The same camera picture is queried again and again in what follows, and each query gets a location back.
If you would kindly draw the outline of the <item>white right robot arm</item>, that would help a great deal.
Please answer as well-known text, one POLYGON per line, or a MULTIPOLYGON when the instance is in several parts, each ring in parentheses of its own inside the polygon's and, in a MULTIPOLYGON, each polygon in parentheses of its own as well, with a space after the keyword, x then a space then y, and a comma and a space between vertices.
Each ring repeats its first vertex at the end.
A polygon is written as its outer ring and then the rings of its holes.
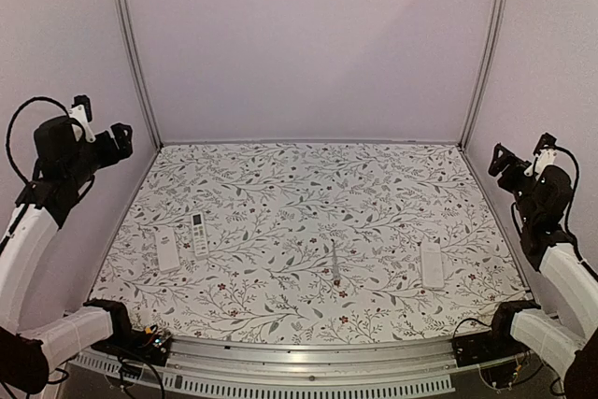
POLYGON ((569 218, 579 176, 557 166, 559 154, 572 153, 543 134, 531 161, 502 144, 493 149, 488 169, 514 198, 512 218, 522 252, 573 311, 582 332, 551 319, 533 301, 503 302, 483 338, 483 349, 502 358, 519 344, 531 349, 557 375, 566 398, 597 395, 597 272, 582 256, 569 218))

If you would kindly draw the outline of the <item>clear handle screwdriver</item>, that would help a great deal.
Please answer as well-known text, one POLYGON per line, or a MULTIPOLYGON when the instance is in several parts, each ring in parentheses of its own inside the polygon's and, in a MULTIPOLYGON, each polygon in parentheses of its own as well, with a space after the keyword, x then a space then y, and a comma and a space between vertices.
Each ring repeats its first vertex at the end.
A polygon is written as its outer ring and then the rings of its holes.
POLYGON ((336 251, 336 246, 335 246, 335 241, 332 239, 331 240, 331 271, 333 274, 333 284, 336 287, 340 286, 340 281, 341 281, 341 276, 340 276, 340 271, 339 271, 339 264, 338 264, 338 259, 337 259, 337 251, 336 251))

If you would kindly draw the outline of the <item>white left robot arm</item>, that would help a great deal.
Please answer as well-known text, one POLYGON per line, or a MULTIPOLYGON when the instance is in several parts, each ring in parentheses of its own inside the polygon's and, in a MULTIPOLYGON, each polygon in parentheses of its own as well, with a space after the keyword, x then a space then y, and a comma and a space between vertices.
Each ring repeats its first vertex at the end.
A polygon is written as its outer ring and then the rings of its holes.
POLYGON ((24 296, 51 240, 91 190, 96 172, 133 153, 131 126, 92 131, 88 96, 76 96, 61 111, 34 131, 34 172, 17 174, 23 188, 1 237, 1 385, 8 395, 42 392, 60 364, 98 342, 120 356, 139 346, 126 306, 116 301, 91 300, 37 329, 20 328, 24 296))

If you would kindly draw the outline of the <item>white remote control back up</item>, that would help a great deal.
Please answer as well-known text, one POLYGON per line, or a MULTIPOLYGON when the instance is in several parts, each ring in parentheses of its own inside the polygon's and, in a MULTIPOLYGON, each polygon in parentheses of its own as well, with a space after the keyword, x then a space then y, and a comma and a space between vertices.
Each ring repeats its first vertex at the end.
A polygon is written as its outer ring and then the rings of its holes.
POLYGON ((422 285, 428 289, 442 289, 445 285, 442 252, 434 242, 420 246, 420 272, 422 285))

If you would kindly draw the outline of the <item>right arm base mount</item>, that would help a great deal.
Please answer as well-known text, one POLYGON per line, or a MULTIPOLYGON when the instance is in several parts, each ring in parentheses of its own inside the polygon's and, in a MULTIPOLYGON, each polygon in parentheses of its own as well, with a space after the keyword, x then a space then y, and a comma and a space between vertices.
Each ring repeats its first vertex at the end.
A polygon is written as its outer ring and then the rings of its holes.
POLYGON ((494 338, 491 331, 457 335, 451 346, 457 366, 477 368, 482 380, 495 390, 515 385, 529 351, 516 340, 494 338))

